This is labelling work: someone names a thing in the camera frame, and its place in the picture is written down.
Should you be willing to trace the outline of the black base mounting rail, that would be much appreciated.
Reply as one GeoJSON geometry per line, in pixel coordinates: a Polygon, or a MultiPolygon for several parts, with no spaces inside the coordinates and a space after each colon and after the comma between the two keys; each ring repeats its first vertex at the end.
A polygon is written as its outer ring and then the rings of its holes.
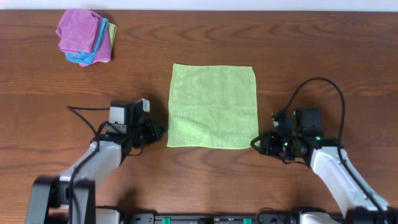
{"type": "Polygon", "coordinates": [[[339,216],[322,212],[298,214],[258,213],[257,215],[154,215],[151,213],[122,214],[101,209],[96,215],[100,224],[327,224],[343,223],[339,216]]]}

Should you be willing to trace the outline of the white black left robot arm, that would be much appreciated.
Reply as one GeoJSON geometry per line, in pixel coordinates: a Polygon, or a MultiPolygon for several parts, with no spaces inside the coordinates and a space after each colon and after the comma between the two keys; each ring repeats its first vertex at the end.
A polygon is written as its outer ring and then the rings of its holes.
{"type": "Polygon", "coordinates": [[[132,150],[158,141],[165,127],[148,117],[149,100],[112,101],[108,120],[93,130],[88,150],[57,176],[40,176],[32,184],[26,223],[132,223],[117,208],[98,207],[96,188],[132,156],[132,150]]]}

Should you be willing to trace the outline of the bottom green folded cloth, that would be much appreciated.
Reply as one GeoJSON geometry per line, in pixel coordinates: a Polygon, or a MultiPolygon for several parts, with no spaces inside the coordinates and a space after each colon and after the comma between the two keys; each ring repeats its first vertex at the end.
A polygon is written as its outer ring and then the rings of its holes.
{"type": "Polygon", "coordinates": [[[117,33],[117,30],[118,30],[118,27],[117,27],[116,24],[109,23],[108,24],[108,29],[109,29],[109,36],[112,38],[112,43],[113,43],[113,46],[114,46],[114,41],[115,41],[115,38],[116,38],[116,33],[117,33]]]}

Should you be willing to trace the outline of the lower purple folded cloth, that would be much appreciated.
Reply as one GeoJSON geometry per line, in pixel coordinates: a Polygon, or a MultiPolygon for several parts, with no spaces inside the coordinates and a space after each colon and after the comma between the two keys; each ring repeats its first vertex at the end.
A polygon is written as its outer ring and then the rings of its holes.
{"type": "Polygon", "coordinates": [[[96,62],[108,62],[111,60],[111,51],[112,51],[112,38],[109,36],[109,29],[106,29],[103,41],[101,46],[99,47],[94,60],[91,64],[96,62]]]}

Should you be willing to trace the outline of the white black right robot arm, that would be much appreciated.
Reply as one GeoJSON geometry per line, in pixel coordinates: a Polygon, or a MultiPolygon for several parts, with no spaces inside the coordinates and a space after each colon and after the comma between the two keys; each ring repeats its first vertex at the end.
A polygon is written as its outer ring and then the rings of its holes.
{"type": "Polygon", "coordinates": [[[251,141],[258,153],[284,164],[303,164],[327,186],[345,223],[397,223],[397,209],[378,195],[354,168],[337,138],[325,137],[317,108],[272,115],[275,131],[251,141]]]}

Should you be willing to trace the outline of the light green microfiber cloth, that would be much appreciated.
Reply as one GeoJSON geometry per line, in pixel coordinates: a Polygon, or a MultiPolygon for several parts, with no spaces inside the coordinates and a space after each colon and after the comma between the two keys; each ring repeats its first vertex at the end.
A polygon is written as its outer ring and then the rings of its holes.
{"type": "Polygon", "coordinates": [[[246,149],[258,134],[252,67],[173,65],[168,147],[246,149]]]}

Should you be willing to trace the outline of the blue folded cloth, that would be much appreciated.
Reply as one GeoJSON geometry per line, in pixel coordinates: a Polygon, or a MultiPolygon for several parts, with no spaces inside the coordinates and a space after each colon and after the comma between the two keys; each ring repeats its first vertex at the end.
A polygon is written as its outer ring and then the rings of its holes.
{"type": "Polygon", "coordinates": [[[93,50],[90,53],[82,52],[82,51],[77,51],[75,53],[66,52],[65,58],[70,62],[80,64],[81,67],[91,65],[91,62],[94,60],[94,57],[95,57],[99,47],[101,46],[101,43],[103,41],[103,38],[104,38],[107,28],[108,28],[108,20],[105,18],[102,18],[101,23],[99,25],[99,30],[98,30],[98,34],[96,36],[93,50]]]}

